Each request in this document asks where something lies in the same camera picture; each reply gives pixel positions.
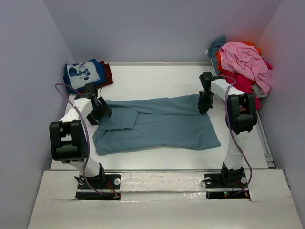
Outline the grey-blue t shirt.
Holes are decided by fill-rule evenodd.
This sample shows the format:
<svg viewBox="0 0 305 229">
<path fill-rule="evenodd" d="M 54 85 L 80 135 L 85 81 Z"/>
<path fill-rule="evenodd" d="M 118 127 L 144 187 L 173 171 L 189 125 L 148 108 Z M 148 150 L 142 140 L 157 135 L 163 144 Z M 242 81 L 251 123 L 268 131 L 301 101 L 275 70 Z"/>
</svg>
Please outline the grey-blue t shirt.
<svg viewBox="0 0 305 229">
<path fill-rule="evenodd" d="M 207 113 L 200 114 L 199 94 L 150 100 L 107 101 L 110 117 L 93 135 L 96 152 L 107 155 L 156 148 L 206 150 L 220 147 Z"/>
</svg>

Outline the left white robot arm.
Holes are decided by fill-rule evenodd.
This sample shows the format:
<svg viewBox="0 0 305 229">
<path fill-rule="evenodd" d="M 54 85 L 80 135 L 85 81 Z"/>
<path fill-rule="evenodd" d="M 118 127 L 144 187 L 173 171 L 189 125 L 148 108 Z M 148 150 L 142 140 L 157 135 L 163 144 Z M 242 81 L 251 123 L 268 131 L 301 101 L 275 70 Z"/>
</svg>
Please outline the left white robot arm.
<svg viewBox="0 0 305 229">
<path fill-rule="evenodd" d="M 112 110 L 98 96 L 98 88 L 93 83 L 86 84 L 84 92 L 77 92 L 74 101 L 68 103 L 71 105 L 68 113 L 49 125 L 52 159 L 76 168 L 80 173 L 78 182 L 98 191 L 106 178 L 101 163 L 91 157 L 89 127 L 111 117 Z"/>
</svg>

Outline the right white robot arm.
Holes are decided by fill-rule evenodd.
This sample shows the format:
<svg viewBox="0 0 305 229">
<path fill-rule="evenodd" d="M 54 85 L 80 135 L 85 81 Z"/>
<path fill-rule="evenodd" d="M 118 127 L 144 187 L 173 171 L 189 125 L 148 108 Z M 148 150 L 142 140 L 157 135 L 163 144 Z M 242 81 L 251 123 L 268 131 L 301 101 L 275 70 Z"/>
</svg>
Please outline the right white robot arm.
<svg viewBox="0 0 305 229">
<path fill-rule="evenodd" d="M 203 91 L 200 92 L 198 109 L 205 114 L 213 107 L 213 98 L 219 96 L 224 101 L 225 121 L 229 129 L 229 143 L 227 154 L 220 173 L 206 174 L 205 187 L 233 188 L 237 182 L 246 180 L 244 174 L 245 145 L 249 133 L 257 123 L 255 96 L 244 93 L 226 81 L 227 76 L 213 76 L 211 72 L 203 72 L 200 82 Z"/>
</svg>

